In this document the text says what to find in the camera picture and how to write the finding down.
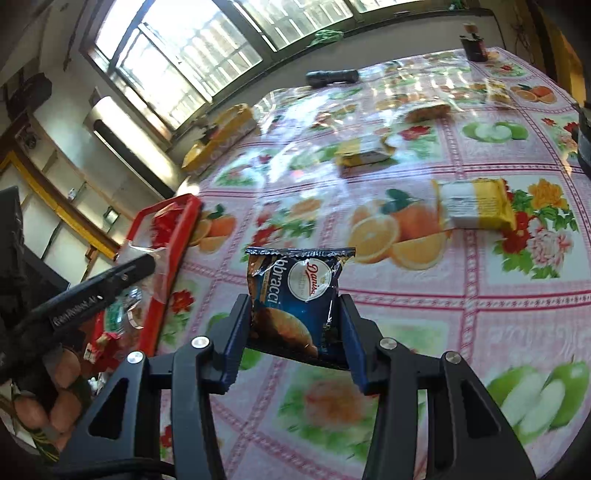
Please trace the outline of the person's left hand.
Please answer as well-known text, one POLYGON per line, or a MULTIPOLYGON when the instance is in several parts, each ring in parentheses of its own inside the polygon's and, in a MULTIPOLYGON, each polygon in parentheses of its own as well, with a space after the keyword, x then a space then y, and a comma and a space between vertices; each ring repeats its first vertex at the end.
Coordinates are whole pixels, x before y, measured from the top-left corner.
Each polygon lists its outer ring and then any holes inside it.
POLYGON ((78 355, 56 349, 13 389, 12 406, 42 459, 55 464, 86 408, 87 387, 78 355))

